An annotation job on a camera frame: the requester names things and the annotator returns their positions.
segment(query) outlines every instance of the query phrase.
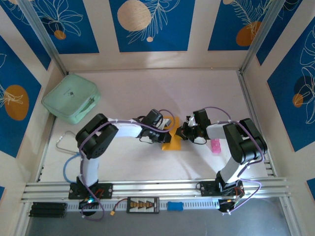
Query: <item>gray floor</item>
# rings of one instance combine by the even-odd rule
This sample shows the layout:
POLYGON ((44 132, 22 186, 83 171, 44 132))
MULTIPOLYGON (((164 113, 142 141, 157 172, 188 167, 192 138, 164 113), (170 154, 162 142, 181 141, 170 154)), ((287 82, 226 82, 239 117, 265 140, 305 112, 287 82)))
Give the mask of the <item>gray floor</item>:
POLYGON ((32 218, 27 236, 289 236, 278 199, 252 199, 231 216, 218 210, 161 211, 160 214, 106 213, 90 222, 80 213, 64 219, 32 218))

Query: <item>blue cable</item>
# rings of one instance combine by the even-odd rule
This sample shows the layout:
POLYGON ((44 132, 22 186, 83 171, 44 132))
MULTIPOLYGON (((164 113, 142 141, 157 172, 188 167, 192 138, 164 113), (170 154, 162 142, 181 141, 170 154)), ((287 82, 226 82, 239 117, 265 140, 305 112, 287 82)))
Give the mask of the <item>blue cable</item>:
POLYGON ((77 154, 75 154, 73 157, 69 158, 69 159, 65 162, 65 164, 64 164, 64 166, 63 166, 63 177, 64 177, 65 181, 67 181, 68 183, 76 183, 76 181, 71 181, 71 180, 68 179, 67 175, 65 174, 65 170, 66 170, 66 168, 67 168, 68 163, 69 163, 72 159, 74 159, 74 158, 76 158, 76 157, 78 157, 78 156, 80 156, 80 153, 77 152, 77 154))

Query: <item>white table surface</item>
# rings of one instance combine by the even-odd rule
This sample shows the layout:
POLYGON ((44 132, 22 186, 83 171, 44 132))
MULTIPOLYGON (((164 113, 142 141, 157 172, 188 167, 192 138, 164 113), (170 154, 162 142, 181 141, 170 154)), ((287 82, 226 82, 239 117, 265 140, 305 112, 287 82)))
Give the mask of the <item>white table surface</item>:
MULTIPOLYGON (((57 119, 44 160, 41 182, 65 181, 63 165, 71 154, 56 149, 65 131, 77 133, 96 114, 108 118, 130 119, 146 115, 151 109, 168 109, 184 121, 193 111, 217 106, 230 113, 232 119, 249 117, 235 71, 208 69, 154 69, 80 73, 93 81, 101 93, 99 103, 77 125, 57 119)), ((211 122, 227 120, 224 113, 207 110, 211 122)), ((182 141, 181 151, 163 151, 160 144, 146 144, 135 138, 116 138, 100 157, 100 181, 164 180, 215 178, 230 158, 225 140, 220 154, 213 154, 210 142, 195 145, 182 141)), ((76 141, 66 135, 63 148, 77 151, 76 141)), ((80 158, 72 160, 67 176, 75 180, 80 158)), ((266 177, 264 164, 246 170, 242 177, 266 177)))

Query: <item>mint green pouch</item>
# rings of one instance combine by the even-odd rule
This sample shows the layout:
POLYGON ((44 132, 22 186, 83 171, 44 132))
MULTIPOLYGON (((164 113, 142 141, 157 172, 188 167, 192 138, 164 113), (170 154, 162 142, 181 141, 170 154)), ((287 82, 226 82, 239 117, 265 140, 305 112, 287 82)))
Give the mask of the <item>mint green pouch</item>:
POLYGON ((42 104, 58 118, 70 124, 77 124, 99 99, 96 84, 70 74, 42 99, 42 104))

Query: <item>yellow paper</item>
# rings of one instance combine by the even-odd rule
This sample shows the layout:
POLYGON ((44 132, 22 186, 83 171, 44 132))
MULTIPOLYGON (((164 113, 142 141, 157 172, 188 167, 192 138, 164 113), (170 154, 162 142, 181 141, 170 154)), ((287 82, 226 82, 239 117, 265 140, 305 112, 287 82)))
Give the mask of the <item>yellow paper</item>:
MULTIPOLYGON (((170 119, 172 121, 171 125, 173 125, 173 118, 172 117, 164 117, 164 119, 170 119)), ((162 144, 162 150, 181 150, 181 138, 177 135, 175 135, 176 130, 178 127, 180 127, 180 120, 179 117, 175 117, 175 125, 174 128, 169 132, 172 136, 171 142, 168 144, 162 144)))

